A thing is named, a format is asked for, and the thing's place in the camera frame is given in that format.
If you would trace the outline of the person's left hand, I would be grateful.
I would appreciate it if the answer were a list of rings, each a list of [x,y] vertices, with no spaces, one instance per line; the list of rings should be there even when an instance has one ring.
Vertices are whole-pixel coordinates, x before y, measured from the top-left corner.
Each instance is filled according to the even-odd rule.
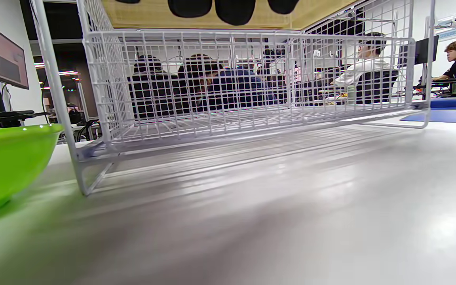
[[[104,0],[113,27],[299,30],[297,0]]]

